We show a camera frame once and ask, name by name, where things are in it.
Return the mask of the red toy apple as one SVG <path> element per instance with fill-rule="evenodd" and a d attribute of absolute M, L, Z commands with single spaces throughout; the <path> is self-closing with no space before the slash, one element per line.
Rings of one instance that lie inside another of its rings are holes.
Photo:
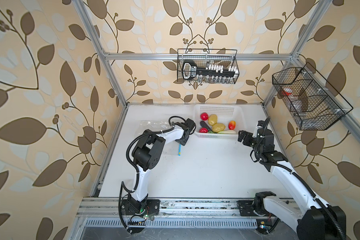
<path fill-rule="evenodd" d="M 207 113 L 201 113 L 200 118 L 202 121 L 207 121 L 209 119 L 209 115 Z"/>

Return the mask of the red yellow toy mango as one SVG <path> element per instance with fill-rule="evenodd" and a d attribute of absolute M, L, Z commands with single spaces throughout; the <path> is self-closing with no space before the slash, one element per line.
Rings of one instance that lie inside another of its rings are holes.
<path fill-rule="evenodd" d="M 236 122 L 235 121 L 230 121 L 228 127 L 229 127 L 229 130 L 235 130 L 236 129 Z"/>

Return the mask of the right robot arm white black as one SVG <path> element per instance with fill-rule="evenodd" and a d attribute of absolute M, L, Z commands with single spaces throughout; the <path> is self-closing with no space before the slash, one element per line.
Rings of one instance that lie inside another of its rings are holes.
<path fill-rule="evenodd" d="M 321 198 L 294 170 L 287 157 L 276 151 L 274 134 L 268 129 L 270 120 L 259 121 L 254 133 L 239 131 L 238 141 L 252 148 L 253 162 L 276 177 L 299 208 L 291 207 L 273 192 L 259 192 L 252 203 L 254 214 L 276 216 L 294 230 L 300 240 L 345 240 L 345 212 Z"/>

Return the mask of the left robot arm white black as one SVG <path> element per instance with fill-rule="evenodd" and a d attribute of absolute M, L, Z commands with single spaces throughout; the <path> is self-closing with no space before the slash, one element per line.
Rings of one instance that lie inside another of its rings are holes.
<path fill-rule="evenodd" d="M 137 226 L 140 222 L 134 221 L 134 217 L 142 218 L 145 222 L 159 211 L 158 206 L 153 206 L 148 199 L 148 185 L 151 171 L 159 163 L 165 145 L 176 142 L 185 146 L 196 131 L 196 123 L 189 118 L 171 116 L 168 124 L 168 128 L 159 131 L 144 130 L 127 147 L 126 159 L 135 169 L 136 175 L 132 189 L 121 182 L 118 214 L 122 226 L 131 235 L 139 232 Z"/>

